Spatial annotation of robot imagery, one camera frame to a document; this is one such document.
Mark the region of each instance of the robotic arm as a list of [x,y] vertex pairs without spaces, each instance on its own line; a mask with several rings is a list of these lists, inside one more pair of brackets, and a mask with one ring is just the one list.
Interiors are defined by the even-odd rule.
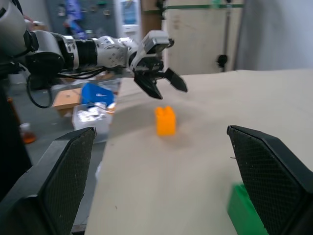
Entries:
[[0,0],[0,50],[34,75],[62,77],[65,75],[60,72],[64,70],[129,68],[143,91],[162,99],[156,86],[161,78],[167,78],[176,89],[187,92],[185,82],[171,69],[162,72],[164,65],[158,54],[173,44],[169,35],[161,30],[150,31],[140,44],[131,38],[103,36],[75,40],[72,36],[52,32],[29,32],[21,8],[11,0]]

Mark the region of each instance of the white wall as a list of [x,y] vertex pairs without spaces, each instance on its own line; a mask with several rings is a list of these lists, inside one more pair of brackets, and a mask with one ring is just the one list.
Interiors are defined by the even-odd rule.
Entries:
[[50,19],[45,5],[45,0],[19,0],[23,13],[35,21],[44,22],[48,29],[50,27]]
[[313,1],[246,0],[235,68],[313,68]]

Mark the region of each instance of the beige table surface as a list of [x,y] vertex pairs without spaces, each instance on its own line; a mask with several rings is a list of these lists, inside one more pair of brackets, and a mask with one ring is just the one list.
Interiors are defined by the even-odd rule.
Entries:
[[[163,100],[125,78],[86,235],[235,235],[226,206],[241,181],[228,125],[279,137],[313,169],[313,70],[184,76],[158,82]],[[171,105],[178,132],[156,135],[154,108]]]

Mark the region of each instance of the orange block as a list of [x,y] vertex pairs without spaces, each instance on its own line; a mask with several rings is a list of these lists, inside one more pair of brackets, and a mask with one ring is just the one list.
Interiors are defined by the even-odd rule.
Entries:
[[157,107],[156,115],[156,132],[159,136],[174,135],[176,132],[176,117],[172,107]]

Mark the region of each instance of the green block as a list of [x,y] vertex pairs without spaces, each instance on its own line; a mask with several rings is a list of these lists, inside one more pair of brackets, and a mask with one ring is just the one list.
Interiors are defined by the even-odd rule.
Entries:
[[233,185],[227,212],[238,235],[268,235],[243,184]]

